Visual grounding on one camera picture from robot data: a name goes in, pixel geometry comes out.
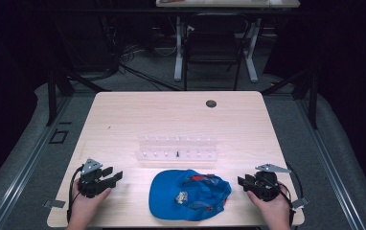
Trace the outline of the person's right hand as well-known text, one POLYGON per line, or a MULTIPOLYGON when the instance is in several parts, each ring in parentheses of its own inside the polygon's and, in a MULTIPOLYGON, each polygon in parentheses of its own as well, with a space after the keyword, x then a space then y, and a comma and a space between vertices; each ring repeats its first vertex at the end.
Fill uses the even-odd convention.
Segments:
POLYGON ((290 230, 290 207, 282 195, 270 201, 262 201, 251 191, 247 195, 260 210, 269 230, 290 230))

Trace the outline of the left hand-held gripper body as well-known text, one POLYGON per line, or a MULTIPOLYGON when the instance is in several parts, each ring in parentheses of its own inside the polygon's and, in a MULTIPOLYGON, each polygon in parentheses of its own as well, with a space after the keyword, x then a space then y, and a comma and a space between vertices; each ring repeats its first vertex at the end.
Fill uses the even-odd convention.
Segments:
POLYGON ((81 169, 79 192, 86 197, 92 198, 101 194, 108 187, 106 177, 102 176, 103 164, 88 158, 81 169))

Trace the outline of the black metal stand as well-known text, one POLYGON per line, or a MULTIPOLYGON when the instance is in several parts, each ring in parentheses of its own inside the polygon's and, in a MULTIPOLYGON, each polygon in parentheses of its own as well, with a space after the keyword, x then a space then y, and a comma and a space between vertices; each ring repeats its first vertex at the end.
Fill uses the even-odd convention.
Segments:
POLYGON ((295 86, 291 92, 294 100, 303 100, 308 97, 308 120, 314 129, 317 129, 316 112, 318 99, 318 73, 314 68, 308 68, 299 73, 276 83, 262 91, 264 96, 270 95, 288 84, 294 83, 295 86))
POLYGON ((48 105, 49 105, 49 117, 47 125, 50 126, 57 117, 57 90, 64 97, 72 97, 75 93, 75 89, 72 86, 70 80, 77 81, 87 88, 92 89, 96 93, 107 92, 104 89, 92 81, 82 77, 81 75, 70 71, 67 68, 54 68, 49 75, 48 84, 48 105))

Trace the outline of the black chair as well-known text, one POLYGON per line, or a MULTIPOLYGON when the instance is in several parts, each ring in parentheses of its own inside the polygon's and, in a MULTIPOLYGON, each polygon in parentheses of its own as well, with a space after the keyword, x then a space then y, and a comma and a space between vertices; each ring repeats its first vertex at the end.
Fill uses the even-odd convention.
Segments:
POLYGON ((188 89, 190 64, 237 66, 233 89, 238 86, 244 43, 251 24, 241 13, 197 13, 186 19, 183 50, 183 89, 188 89))

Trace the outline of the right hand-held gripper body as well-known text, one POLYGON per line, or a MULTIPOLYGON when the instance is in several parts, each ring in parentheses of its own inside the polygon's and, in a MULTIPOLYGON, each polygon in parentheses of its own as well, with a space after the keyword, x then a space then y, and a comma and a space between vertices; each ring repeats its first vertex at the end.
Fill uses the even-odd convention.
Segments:
POLYGON ((275 199, 281 192, 277 173, 291 173, 291 170, 266 163, 256 167, 255 183, 247 182, 248 191, 263 201, 275 199))

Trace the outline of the person's left hand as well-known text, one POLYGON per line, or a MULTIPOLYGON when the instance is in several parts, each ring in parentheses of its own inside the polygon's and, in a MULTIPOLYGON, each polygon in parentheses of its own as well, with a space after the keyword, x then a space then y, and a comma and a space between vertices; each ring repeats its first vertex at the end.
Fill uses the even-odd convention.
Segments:
POLYGON ((89 222, 96 215, 99 206, 111 193, 111 189, 107 188, 99 195, 88 198, 78 194, 78 184, 79 181, 76 180, 73 185, 72 212, 65 230, 86 230, 89 222))

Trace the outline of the clear acrylic peg rack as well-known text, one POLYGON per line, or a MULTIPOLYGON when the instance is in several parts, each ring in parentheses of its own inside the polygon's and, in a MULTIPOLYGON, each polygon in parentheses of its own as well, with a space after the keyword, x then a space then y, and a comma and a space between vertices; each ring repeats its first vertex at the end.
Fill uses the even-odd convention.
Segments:
POLYGON ((140 137, 138 143, 135 155, 142 161, 216 161, 218 157, 214 137, 147 135, 140 137))

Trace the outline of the grey tape tab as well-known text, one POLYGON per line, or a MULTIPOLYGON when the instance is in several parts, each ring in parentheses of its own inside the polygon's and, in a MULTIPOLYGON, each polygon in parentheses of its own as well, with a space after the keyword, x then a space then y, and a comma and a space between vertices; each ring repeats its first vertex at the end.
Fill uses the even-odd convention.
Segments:
POLYGON ((44 208, 49 208, 49 209, 52 209, 52 208, 62 209, 65 204, 66 204, 66 202, 62 201, 62 200, 46 200, 43 203, 43 207, 44 208))
POLYGON ((298 209, 304 209, 309 204, 309 199, 306 197, 298 198, 291 203, 291 210, 297 211, 298 209))

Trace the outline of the white-legged desk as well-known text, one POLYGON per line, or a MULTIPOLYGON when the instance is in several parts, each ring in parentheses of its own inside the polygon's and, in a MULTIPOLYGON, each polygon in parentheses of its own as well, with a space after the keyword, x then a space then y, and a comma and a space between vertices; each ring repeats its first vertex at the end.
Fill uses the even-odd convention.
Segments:
MULTIPOLYGON (((297 9, 300 6, 299 0, 156 0, 156 6, 160 8, 234 8, 243 10, 265 10, 265 9, 297 9)), ((257 82, 258 76, 253 62, 253 53, 255 50, 258 34, 261 28, 262 20, 257 18, 251 23, 249 34, 250 44, 245 50, 245 63, 249 79, 257 82)))

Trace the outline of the blue baseball cap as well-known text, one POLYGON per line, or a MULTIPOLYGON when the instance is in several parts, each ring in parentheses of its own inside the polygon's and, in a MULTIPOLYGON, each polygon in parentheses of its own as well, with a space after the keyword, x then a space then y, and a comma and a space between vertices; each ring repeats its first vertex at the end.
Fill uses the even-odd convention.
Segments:
POLYGON ((149 210, 159 219, 200 221, 224 210, 230 184, 213 174, 193 170, 167 170, 150 185, 149 210))

